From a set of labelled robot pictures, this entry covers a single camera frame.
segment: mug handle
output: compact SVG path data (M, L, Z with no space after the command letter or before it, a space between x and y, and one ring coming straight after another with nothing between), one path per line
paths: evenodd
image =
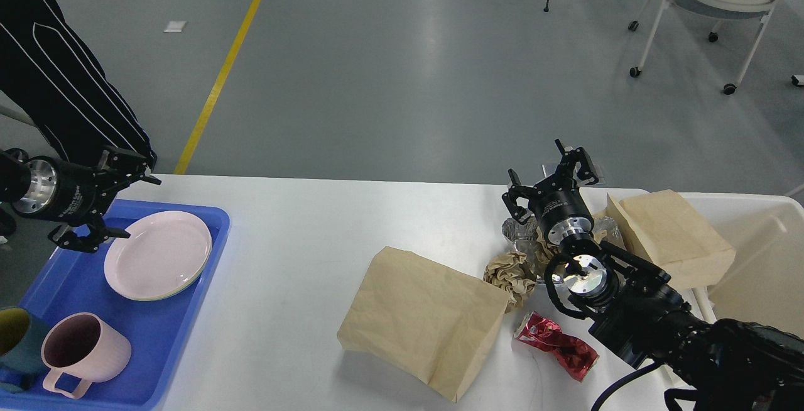
M62 373L63 371L57 370L55 368L51 369L51 371L48 372L48 376L46 376L45 379L42 381L42 388L52 393L60 393L64 397L68 397L71 399L79 399L83 397L84 394L87 393L87 389L89 389L89 386L92 385L92 382L90 380L81 380L81 382L78 383L77 388L75 388L74 391L69 393L63 389L55 387L55 382L58 381L58 378L61 378Z

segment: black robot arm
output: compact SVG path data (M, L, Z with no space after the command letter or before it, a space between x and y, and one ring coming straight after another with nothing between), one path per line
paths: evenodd
M119 191L139 181L161 183L150 175L146 157L135 151L107 146L95 168L0 151L0 201L10 202L23 218L64 222L48 239L74 251L95 253L110 238L129 237L120 228L106 226L103 216ZM73 229L83 225L89 233L78 236Z
M655 361L612 385L592 409L600 409L614 390L661 364L695 388L666 391L671 411L681 409L675 400L695 402L695 411L801 409L804 340L759 323L704 322L669 286L671 277L661 268L613 244L595 243L594 220L578 187L584 177L597 174L582 148L570 153L559 141L557 145L563 155L557 172L534 187L523 187L510 170L503 202L513 218L525 222L530 214L516 200L527 199L545 239L560 248L545 277L563 277L576 309L563 304L552 280L545 280L554 306L575 319L592 319L589 334L631 367L647 358Z

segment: cup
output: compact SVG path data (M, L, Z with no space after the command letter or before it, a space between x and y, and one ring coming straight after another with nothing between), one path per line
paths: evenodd
M50 328L22 307L0 309L0 388L21 393L48 370L40 349Z
M131 358L129 339L95 314L81 312L58 322L42 344L42 360L51 371L42 387L64 397L78 399L92 383L117 376ZM55 387L63 373L80 379L72 392Z

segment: cable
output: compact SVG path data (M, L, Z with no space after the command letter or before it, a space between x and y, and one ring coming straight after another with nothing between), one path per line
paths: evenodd
M695 389L667 389L664 391L664 403L669 411L682 411L676 400L697 402L700 397L700 392Z
M648 373L651 373L661 366L663 366L663 363L656 361L647 367L640 368L637 371L632 371L632 373L629 373L628 375L623 376L619 380L615 381L611 386L606 388L603 393L601 393L600 397L597 397L594 405L592 405L592 411L600 411L601 406L603 406L603 402L605 402L609 397L612 396L612 394L618 391L618 389L639 378L640 376L645 376Z

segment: white stripe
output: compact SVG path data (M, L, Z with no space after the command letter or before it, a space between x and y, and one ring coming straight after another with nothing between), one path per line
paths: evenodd
M110 139L109 139L109 137L108 137L108 136L106 136L106 134L104 134L104 133L103 133L103 131L101 131L101 130L100 130L100 128L96 127L96 126L95 126L95 124L92 124L92 121L90 121L90 119L87 119L87 116L84 116L84 113L82 113L82 112L81 112L81 110L80 110L80 109L78 109L78 107L77 107L77 106L74 104L74 102L72 102L72 100L70 100L69 98L67 98L67 96L66 96L66 95L64 95L64 92L62 92L62 90L61 90L60 88L58 88L58 86L57 86L57 85L55 85L55 82L53 82L53 80L52 80L52 79L50 79L50 77L48 76L48 74L46 74L46 73L45 73L45 71L44 71L44 70L42 70L42 67L40 67L40 65L38 65L38 64L36 63L36 61L34 60L34 58L32 58L32 57L31 57L31 55L29 55L29 54L28 54L28 51L26 51L26 50L25 50L25 48L23 48L23 46L22 46L22 45L20 45L20 43L17 41L17 39L16 39L16 38L15 38L15 37L14 37L14 36L11 34L11 32L9 32L9 30L8 30L8 29L5 27L5 25L3 25L3 23L0 23L0 28L3 28L3 30L4 30L4 31L6 31L6 33L8 33L8 35L9 35L9 36L11 36L11 39L14 41L14 43L16 43L16 44L17 44L17 47L19 47L19 48L20 48L20 50L22 50L22 51L23 51L23 53L25 53L25 55L26 55L26 56L28 56L28 59L30 59L30 60L31 60L31 62L32 62L32 64L34 64L34 65L35 65L35 67L37 67L37 69L38 69L40 72L42 72L42 74L44 75L44 77L45 77L46 79L48 79L48 81L50 82L50 84L52 84L52 85L53 85L53 87L55 88L55 90L57 90L57 91L58 91L58 93L60 93L60 94L61 94L61 96L63 96L63 97L64 97L64 99L65 99L65 100L67 100L67 102L69 102L69 104L71 104L71 105L72 105L72 107L74 107L74 108L75 108L75 110L76 110L76 111L78 111L78 113L79 113L79 114L80 114L82 117L84 117L84 119L86 119L86 120L87 120L87 122L89 122L89 124L90 124L90 125L92 125L92 127L94 127L94 128L95 128L95 130L98 130L98 133L100 133L100 135L101 135L101 136L103 136L103 137L106 139L106 141L108 141L108 142L109 142L109 144L114 145L115 147L117 147L117 145L115 145L115 144L112 142L112 140L110 140Z
M129 145L129 147L130 147L132 150L136 150L136 149L134 148L134 146L133 146L133 145L132 145L132 144L129 142L129 140L128 140L128 139L126 139L126 137L125 137L125 136L123 136L123 134L122 134L122 133L120 133L120 131L118 131L118 130L117 130L117 128L115 128L115 126L114 126L114 125L113 125L111 122L107 121L106 117L104 117L104 116L103 116L101 113L99 113L99 112L98 112L98 110L96 110L96 109L95 109L95 107L93 107L93 105L92 105L92 104L90 104L89 100L88 100L88 99L86 99L86 97L84 97L84 96L81 94L81 92L80 92L80 91L79 91L77 88L75 88L75 86L72 84L72 82L70 81L70 79L69 79L69 78L67 78L67 76L64 74L64 72L63 72L63 71L61 71L61 69L60 69L60 68L58 68L58 65L57 65L57 64L55 64L55 62L53 62L53 59L51 59L51 57L49 56L48 52L46 52L46 51L45 51L45 48L42 48L42 44L40 44L40 40L39 40L39 39L37 39L37 37L36 37L36 27L37 27L37 26L42 26L43 28L48 28L49 30L53 30L53 32L54 32L54 33L57 33L57 34L58 34L58 36L61 38L61 41L64 43L64 45L65 45L66 47L70 48L70 45L68 45L68 44L67 44L67 41L65 41L65 40L64 40L64 36L62 36L62 35L61 35L61 33L60 33L60 32L58 32L58 30L56 30L55 28L49 27L48 25L41 25L40 23L37 23L37 22L34 22L34 26L31 28L31 36L34 38L34 42L36 42L36 45L37 45L37 46L40 48L40 50L42 50L42 54L44 54L44 55L45 55L45 58L48 58L48 61L50 61L50 62L51 62L51 64L53 64L53 67L55 67L55 70L58 70L58 73L59 73L59 74L61 74L61 77L62 77L62 78L64 78L64 81L67 81L67 84L69 84L69 85L70 85L70 87L72 87L72 90L74 90L74 91L75 91L75 93L77 93L77 94L78 94L78 96L80 96L80 97L81 97L81 99L83 99L83 100L84 100L84 102L87 104L87 106L89 106L90 108L92 108L92 110L93 110L93 111L95 111L95 114L97 114L97 115L98 115L98 117L100 117L101 119L103 119L103 122L106 122L106 124L107 124L107 125L109 125L109 127L110 127L110 128L112 128L112 130L114 130L114 132L115 132L115 133L117 133L117 135L118 135L118 136L120 136L120 137L123 139L123 141L125 141L125 142L126 142L126 144L128 144L128 145Z
M131 109L131 106L129 105L129 102L127 102L127 101L126 101L126 99L124 99L124 98L123 98L123 96L122 96L122 95L120 95L120 92L119 92L117 89L115 89L115 88L114 88L114 85L109 84L109 89L111 89L111 90L112 90L112 92L114 92L114 93L115 93L115 95L117 96L117 98L119 98L119 99L120 99L120 101L121 101L121 102L123 102L123 106L124 106L124 107L126 107L126 109L128 109L128 110L129 110L129 114L131 114L131 117L132 117L132 118L133 118L135 121L137 121L137 115L134 113L134 110L132 110L132 109Z
M101 79L103 79L103 74L100 72L100 70L98 70L97 68L95 68L95 64L94 64L94 63L92 62L92 60L89 58L89 54L88 54L88 53L87 53L87 52L84 50L84 48L81 46L81 42L77 41L77 40L75 39L75 37L74 37L74 36L72 36L72 33L70 32L70 30L69 30L69 29L68 29L68 28L67 28L67 27L64 25L64 23L62 23L62 22L61 22L61 19L60 19L60 18L58 18L57 14L55 14L55 12L53 11L53 8L51 8L51 7L50 7L50 5L48 4L48 1L47 1L47 0L42 0L42 2L43 2L43 4L45 4L45 6L46 6L46 7L48 8L48 10L50 11L50 13L53 15L53 18L55 18L55 19L58 21L58 24L60 24L60 25L61 25L61 27L62 27L62 28L64 28L64 31L65 31L65 32L68 34L68 36L70 36L70 38L72 39L72 41L74 41L74 42L75 42L75 44L76 44L76 45L78 45L78 49L79 49L79 50L81 50L81 53L83 53L83 54L84 54L84 56L86 56L86 59L87 59L87 61L89 62L89 65L91 65L92 69L93 69L93 70L95 70L95 73L97 73L97 74L98 74L98 76L99 76L99 77L101 77ZM89 70L87 70L86 65L84 65L83 61L81 61L81 59L79 59L79 58L78 58L78 55L77 55L77 54L75 54L75 51L73 51L73 50L72 50L72 48L70 48L70 51L72 51L72 53L75 55L75 58L76 58L76 59L78 59L78 63L80 63L80 64L81 64L81 67L83 67L83 68L84 68L84 70L87 72L87 74L89 75L89 77L90 77L90 78L92 78L92 81L94 81L94 82L95 82L95 85L97 85L97 86L98 86L98 88L100 88L100 91L101 91L101 92L103 92L104 96L106 96L106 99L108 99L108 100L109 100L110 104L112 104L112 106L113 106L115 109L117 109L117 111L118 111L119 113L121 113L121 115L123 115L123 119L126 119L126 121L129 123L129 125L131 125L131 127L133 128L134 132L135 132L135 133L137 133L137 135L138 135L138 136L140 136L140 138L141 138L143 141L146 141L146 138L144 138L143 134L141 134L141 133L140 133L140 130L143 130L143 128L142 128L142 127L140 127L139 125L137 125L137 126L135 127L135 123L133 123L132 121L130 121L130 120L129 120L129 119L126 117L126 115L124 115L123 111L122 111L122 110L120 110L120 107L118 107L118 106L117 106L117 104L115 104L115 102L113 102L113 101L112 101L112 98L111 98L111 97L109 97L109 94L107 94L107 93L106 93L106 90L104 90L104 88L103 88L103 86L100 84L100 82L98 82L98 81L97 81L97 79L95 79L95 77L93 77L93 76L92 76L92 74L91 74L91 73L89 73ZM117 92L115 92L115 96L117 96L117 98L118 98L118 99L120 99L120 101L121 101L121 102L123 102L123 104L124 104L124 105L126 105L126 107L127 107L126 109L128 109L129 114L130 114L130 115L132 115L132 117L133 117L133 116L134 116L134 113L133 113L133 111L131 110L131 107L129 107L129 106L128 106L128 104L127 104L126 100L124 100L124 99L123 99L123 96L121 96L121 95L120 95L120 94L118 94Z
M55 139L55 141L56 141L56 142L58 142L58 147L60 147L60 148L61 148L61 157L62 157L62 158L64 158L64 160L66 160L66 161L68 161L68 162L69 162L69 161L70 161L70 157L69 157L69 155L67 154L67 151L66 151L66 150L64 150L64 145L61 143L61 141L59 141L59 140L58 140L58 138L57 138L57 137L55 137L55 134L53 134L53 131L52 131L52 130L50 130L50 128L48 127L48 125L43 125L43 126L42 126L42 128L44 128L45 130L48 130L48 133L50 133L50 134L51 134L51 136L53 137L53 139Z

